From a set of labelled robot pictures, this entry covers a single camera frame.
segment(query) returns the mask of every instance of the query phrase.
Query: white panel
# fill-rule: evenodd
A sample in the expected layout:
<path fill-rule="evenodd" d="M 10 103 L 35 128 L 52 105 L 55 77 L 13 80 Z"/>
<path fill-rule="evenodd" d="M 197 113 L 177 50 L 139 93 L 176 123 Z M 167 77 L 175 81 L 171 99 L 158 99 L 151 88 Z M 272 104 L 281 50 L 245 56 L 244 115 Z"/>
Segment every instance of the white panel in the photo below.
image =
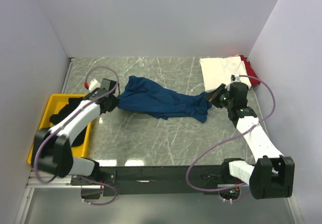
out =
<path fill-rule="evenodd" d="M 277 107 L 266 121 L 270 139 L 295 160 L 294 189 L 305 223 L 321 223 L 322 0 L 279 0 L 249 59 L 272 88 Z M 271 110 L 264 86 L 257 96 Z"/>
<path fill-rule="evenodd" d="M 245 161 L 238 160 L 229 162 L 230 175 L 242 180 L 246 184 L 250 184 L 250 178 L 253 173 L 254 166 L 247 164 Z"/>
<path fill-rule="evenodd" d="M 255 200 L 249 195 L 230 205 L 203 193 L 120 195 L 107 206 L 88 206 L 80 195 L 79 189 L 36 189 L 26 224 L 294 223 L 284 198 Z M 97 202 L 110 199 L 101 197 Z"/>
<path fill-rule="evenodd" d="M 76 112 L 78 112 L 83 106 L 91 102 L 90 100 L 81 101 L 79 106 L 73 110 L 64 120 L 59 124 L 50 128 L 50 132 L 56 131 L 58 128 L 63 126 L 67 120 L 71 119 Z M 66 136 L 69 140 L 70 145 L 74 142 L 77 136 L 80 134 L 84 128 L 92 122 L 95 118 L 99 117 L 101 114 L 101 107 L 99 104 L 93 103 L 87 106 L 83 111 L 80 112 L 77 117 L 75 117 L 67 126 L 65 126 L 57 136 Z"/>
<path fill-rule="evenodd" d="M 263 156 L 279 158 L 283 154 L 273 145 L 258 122 L 257 117 L 246 116 L 238 120 L 236 128 L 240 133 L 244 133 L 256 125 L 251 132 L 243 136 L 254 155 L 255 162 Z"/>
<path fill-rule="evenodd" d="M 68 56 L 248 55 L 277 0 L 39 0 Z"/>
<path fill-rule="evenodd" d="M 91 175 L 95 163 L 93 161 L 73 157 L 73 165 L 68 175 Z"/>
<path fill-rule="evenodd" d="M 36 0 L 0 0 L 0 15 L 0 216 L 13 223 L 33 136 L 68 58 Z"/>

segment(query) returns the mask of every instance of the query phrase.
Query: white towel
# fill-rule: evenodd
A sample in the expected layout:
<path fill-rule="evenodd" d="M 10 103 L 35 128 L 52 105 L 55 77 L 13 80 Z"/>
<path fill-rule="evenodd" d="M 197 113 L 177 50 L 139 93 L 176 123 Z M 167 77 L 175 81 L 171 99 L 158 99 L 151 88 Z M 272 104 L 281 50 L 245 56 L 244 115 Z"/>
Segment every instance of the white towel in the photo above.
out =
<path fill-rule="evenodd" d="M 244 62 L 239 56 L 229 58 L 203 58 L 200 59 L 205 91 L 211 92 L 220 84 L 228 85 L 232 74 L 246 74 Z M 252 86 L 249 78 L 242 77 L 240 81 Z"/>

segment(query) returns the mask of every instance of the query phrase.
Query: blue cloth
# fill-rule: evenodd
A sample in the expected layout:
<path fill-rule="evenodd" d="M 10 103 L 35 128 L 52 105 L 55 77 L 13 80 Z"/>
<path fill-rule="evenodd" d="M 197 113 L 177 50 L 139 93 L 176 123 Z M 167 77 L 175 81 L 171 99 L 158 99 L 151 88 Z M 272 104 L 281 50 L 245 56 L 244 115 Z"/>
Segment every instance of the blue cloth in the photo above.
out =
<path fill-rule="evenodd" d="M 200 122 L 207 120 L 212 104 L 204 99 L 206 92 L 187 96 L 165 89 L 144 77 L 130 76 L 129 82 L 118 99 L 118 108 L 149 114 L 155 118 L 194 117 Z"/>

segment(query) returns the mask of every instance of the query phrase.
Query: cable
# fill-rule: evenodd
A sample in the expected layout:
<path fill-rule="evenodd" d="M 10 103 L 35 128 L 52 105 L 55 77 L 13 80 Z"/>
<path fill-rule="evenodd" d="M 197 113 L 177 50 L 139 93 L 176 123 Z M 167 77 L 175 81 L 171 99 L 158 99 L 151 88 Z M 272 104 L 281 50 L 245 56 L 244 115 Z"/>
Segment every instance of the cable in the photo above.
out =
<path fill-rule="evenodd" d="M 237 200 L 233 200 L 233 202 L 237 202 L 237 201 L 240 201 L 242 199 L 244 199 L 246 196 L 248 196 L 249 194 L 251 193 L 251 190 L 248 190 L 245 195 L 243 195 L 242 197 L 239 197 Z"/>
<path fill-rule="evenodd" d="M 118 77 L 118 75 L 117 75 L 117 73 L 113 70 L 113 69 L 111 69 L 111 68 L 109 68 L 109 67 L 107 67 L 107 66 L 97 66 L 97 67 L 94 67 L 93 69 L 91 69 L 87 74 L 86 74 L 86 81 L 87 81 L 87 78 L 88 78 L 88 76 L 93 72 L 93 71 L 95 71 L 95 70 L 97 70 L 97 69 L 99 69 L 99 68 L 105 68 L 105 69 L 108 69 L 108 70 L 110 70 L 110 71 L 112 71 L 113 73 L 114 73 L 114 75 L 116 76 L 116 84 L 115 84 L 115 86 L 110 90 L 110 91 L 108 91 L 108 92 L 106 92 L 106 93 L 104 93 L 103 95 L 101 95 L 101 96 L 99 96 L 99 97 L 97 97 L 97 98 L 95 98 L 95 99 L 93 99 L 93 100 L 91 100 L 90 102 L 88 102 L 88 103 L 86 103 L 81 109 L 79 109 L 77 112 L 75 112 L 69 119 L 67 119 L 66 120 L 66 122 L 60 127 L 60 128 L 58 128 L 58 129 L 56 129 L 55 131 L 53 131 L 48 137 L 46 137 L 45 139 L 44 139 L 44 141 L 41 143 L 41 145 L 39 146 L 39 148 L 38 148 L 38 150 L 37 150 L 37 152 L 36 152 L 36 155 L 35 155 L 35 159 L 34 159 L 34 165 L 33 165 L 33 167 L 34 167 L 34 171 L 35 171 L 35 174 L 36 174 L 36 178 L 37 178 L 37 180 L 39 181 L 39 182 L 41 182 L 41 183 L 43 183 L 43 184 L 48 184 L 48 183 L 50 183 L 51 181 L 53 181 L 53 179 L 55 178 L 55 176 L 52 178 L 52 179 L 50 179 L 49 181 L 44 181 L 41 177 L 40 177 L 40 175 L 39 175 L 39 172 L 38 172 L 38 160 L 39 160 L 39 157 L 40 157 L 40 154 L 41 154 L 41 152 L 42 152 L 42 150 L 43 150 L 43 148 L 44 148 L 44 146 L 48 143 L 48 141 L 52 138 L 52 137 L 54 137 L 54 136 L 56 136 L 64 127 L 66 127 L 71 121 L 73 121 L 86 107 L 88 107 L 90 104 L 93 104 L 93 103 L 95 103 L 97 100 L 99 100 L 99 99 L 101 99 L 101 98 L 103 98 L 103 97 L 106 97 L 107 95 L 109 95 L 109 94 L 111 94 L 112 92 L 114 92 L 115 90 L 116 90 L 116 88 L 117 88 L 117 86 L 118 86 L 118 84 L 119 84 L 119 77 Z"/>
<path fill-rule="evenodd" d="M 114 186 L 108 185 L 106 183 L 102 183 L 102 182 L 90 180 L 90 179 L 88 179 L 88 178 L 86 178 L 85 176 L 82 176 L 82 175 L 80 177 L 83 180 L 87 181 L 87 182 L 94 183 L 94 184 L 97 184 L 97 185 L 104 185 L 104 186 L 106 186 L 106 187 L 108 187 L 108 188 L 110 188 L 110 189 L 112 189 L 114 191 L 114 197 L 111 200 L 107 201 L 107 202 L 104 202 L 104 203 L 93 203 L 93 202 L 90 202 L 88 200 L 84 200 L 84 202 L 88 203 L 89 205 L 107 205 L 107 204 L 112 203 L 116 199 L 116 197 L 117 197 L 117 191 L 116 191 L 116 189 L 115 189 Z"/>
<path fill-rule="evenodd" d="M 247 76 L 247 75 L 240 75 L 239 77 L 248 77 L 248 78 L 252 78 L 252 79 L 256 79 L 256 80 L 259 80 L 261 83 L 263 83 L 263 85 L 267 88 L 267 90 L 270 92 L 271 96 L 272 96 L 272 100 L 273 100 L 273 108 L 272 108 L 272 111 L 264 118 L 260 119 L 258 123 L 261 123 L 263 121 L 265 121 L 267 118 L 269 118 L 270 116 L 272 116 L 272 114 L 274 113 L 275 111 L 275 107 L 276 107 L 276 101 L 275 101 L 275 96 L 271 90 L 271 88 L 264 82 L 262 81 L 261 79 L 257 78 L 257 77 L 253 77 L 253 76 Z M 231 140 L 234 140 L 234 139 L 237 139 L 239 137 L 242 137 L 244 135 L 246 135 L 247 133 L 251 132 L 254 128 L 256 127 L 256 125 L 252 126 L 250 129 L 248 129 L 246 132 L 243 132 L 243 133 L 240 133 L 236 136 L 233 136 L 233 137 L 230 137 L 230 138 L 227 138 L 227 139 L 224 139 L 220 142 L 218 142 L 217 144 L 215 144 L 214 146 L 210 147 L 209 149 L 207 149 L 205 152 L 203 152 L 199 157 L 197 157 L 193 162 L 192 164 L 189 166 L 188 170 L 187 170 L 187 173 L 186 173 L 186 182 L 187 184 L 195 189 L 195 190 L 198 190 L 198 191 L 203 191 L 203 192 L 215 192 L 215 191 L 222 191 L 222 190 L 229 190 L 229 189 L 233 189 L 233 188 L 236 188 L 236 187 L 239 187 L 239 186 L 242 186 L 242 185 L 245 185 L 245 183 L 241 183 L 241 184 L 238 184 L 238 185 L 233 185 L 233 186 L 228 186 L 228 187 L 222 187 L 222 188 L 217 188 L 217 189 L 203 189 L 203 188 L 199 188 L 199 187 L 196 187 L 194 185 L 192 185 L 189 181 L 189 175 L 190 175 L 190 172 L 191 172 L 191 169 L 195 166 L 195 164 L 202 158 L 204 157 L 208 152 L 210 152 L 211 150 L 213 150 L 215 147 L 218 147 L 219 145 L 222 145 L 223 143 L 226 143 L 226 142 L 229 142 Z"/>

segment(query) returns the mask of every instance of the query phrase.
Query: yellow tray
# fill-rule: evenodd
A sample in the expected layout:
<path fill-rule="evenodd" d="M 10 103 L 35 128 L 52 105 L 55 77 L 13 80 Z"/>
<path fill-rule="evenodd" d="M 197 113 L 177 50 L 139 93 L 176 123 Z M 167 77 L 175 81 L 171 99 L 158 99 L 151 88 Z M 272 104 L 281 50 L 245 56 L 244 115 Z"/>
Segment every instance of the yellow tray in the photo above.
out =
<path fill-rule="evenodd" d="M 83 94 L 53 94 L 50 96 L 49 101 L 47 103 L 47 107 L 44 113 L 44 116 L 42 117 L 42 120 L 40 122 L 39 129 L 45 128 L 45 127 L 52 127 L 53 124 L 49 122 L 49 118 L 52 114 L 57 114 L 66 104 L 68 104 L 68 99 L 71 97 L 84 97 Z M 90 122 L 87 125 L 86 134 L 84 138 L 84 143 L 80 146 L 71 147 L 71 152 L 74 157 L 85 157 L 87 148 L 89 145 L 89 139 L 90 139 L 90 131 L 91 131 L 92 123 Z M 27 162 L 31 164 L 31 155 L 32 155 L 32 149 L 34 145 L 32 145 L 28 160 Z"/>

